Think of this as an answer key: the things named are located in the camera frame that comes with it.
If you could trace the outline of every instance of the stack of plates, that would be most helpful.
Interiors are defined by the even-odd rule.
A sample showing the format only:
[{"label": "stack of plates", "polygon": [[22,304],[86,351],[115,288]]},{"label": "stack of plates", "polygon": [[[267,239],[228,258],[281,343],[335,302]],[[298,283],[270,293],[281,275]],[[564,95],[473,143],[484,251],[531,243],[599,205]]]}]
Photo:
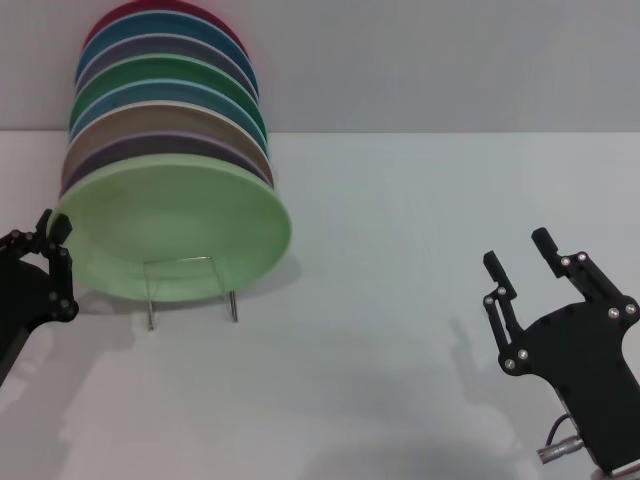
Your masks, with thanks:
[{"label": "stack of plates", "polygon": [[[75,81],[56,214],[73,225],[76,278],[192,300],[276,264],[291,225],[256,75],[227,25],[176,0],[122,5],[89,33]],[[180,261],[200,257],[211,261]]]}]

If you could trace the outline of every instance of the tan plate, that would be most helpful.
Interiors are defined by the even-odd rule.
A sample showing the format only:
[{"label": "tan plate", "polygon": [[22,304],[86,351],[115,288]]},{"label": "tan plate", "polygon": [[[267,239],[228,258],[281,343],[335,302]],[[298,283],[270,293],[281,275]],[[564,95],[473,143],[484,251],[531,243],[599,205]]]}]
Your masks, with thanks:
[{"label": "tan plate", "polygon": [[273,172],[260,145],[242,127],[212,110],[190,103],[148,101],[117,108],[87,125],[71,142],[62,184],[91,152],[124,136],[154,130],[181,130],[218,138],[251,158],[273,185]]}]

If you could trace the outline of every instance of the cable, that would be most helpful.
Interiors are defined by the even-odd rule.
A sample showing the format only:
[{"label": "cable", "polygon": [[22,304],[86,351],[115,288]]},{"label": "cable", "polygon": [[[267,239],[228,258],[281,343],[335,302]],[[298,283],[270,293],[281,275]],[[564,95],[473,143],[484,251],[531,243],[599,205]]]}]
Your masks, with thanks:
[{"label": "cable", "polygon": [[547,437],[547,443],[544,444],[545,447],[548,447],[549,445],[551,445],[551,443],[553,443],[553,437],[555,437],[556,432],[558,431],[558,427],[569,417],[570,415],[568,413],[565,413],[554,422],[553,426],[551,427],[551,431],[549,432],[549,436]]}]

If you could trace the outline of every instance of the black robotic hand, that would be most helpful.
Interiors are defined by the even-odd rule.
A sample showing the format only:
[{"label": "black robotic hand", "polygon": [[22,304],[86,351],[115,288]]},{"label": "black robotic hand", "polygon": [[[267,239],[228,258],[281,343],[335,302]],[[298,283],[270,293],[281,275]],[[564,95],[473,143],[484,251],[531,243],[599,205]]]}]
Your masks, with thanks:
[{"label": "black robotic hand", "polygon": [[[13,230],[0,239],[0,384],[31,332],[47,322],[70,322],[78,314],[73,298],[71,256],[62,244],[71,233],[65,215],[56,218],[47,235],[51,210],[35,232]],[[28,253],[49,260],[49,274],[22,260]]]},{"label": "black robotic hand", "polygon": [[538,451],[541,460],[547,463],[584,446],[609,475],[640,459],[640,386],[622,356],[622,339],[640,319],[640,307],[585,252],[558,255],[543,228],[532,239],[555,276],[567,277],[584,302],[545,315],[523,330],[511,306],[516,292],[496,255],[487,253],[484,265],[498,287],[483,305],[498,344],[498,361],[508,375],[537,375],[549,382],[578,431],[555,445],[550,445],[550,435]]}]

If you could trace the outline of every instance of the purple plate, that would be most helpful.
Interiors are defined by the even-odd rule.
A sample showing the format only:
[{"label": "purple plate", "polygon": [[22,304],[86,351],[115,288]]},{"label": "purple plate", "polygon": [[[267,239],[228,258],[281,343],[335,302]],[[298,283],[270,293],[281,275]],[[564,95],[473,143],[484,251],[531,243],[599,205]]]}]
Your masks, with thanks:
[{"label": "purple plate", "polygon": [[158,130],[122,137],[89,153],[63,184],[60,196],[79,180],[102,167],[132,157],[157,153],[185,153],[217,158],[247,170],[273,187],[253,160],[217,138],[179,130]]},{"label": "purple plate", "polygon": [[249,77],[220,50],[195,38],[162,33],[127,38],[103,50],[83,70],[78,79],[76,92],[82,90],[89,81],[112,65],[131,57],[151,53],[183,55],[219,68],[242,85],[253,99],[258,102],[258,94],[253,88]]}]

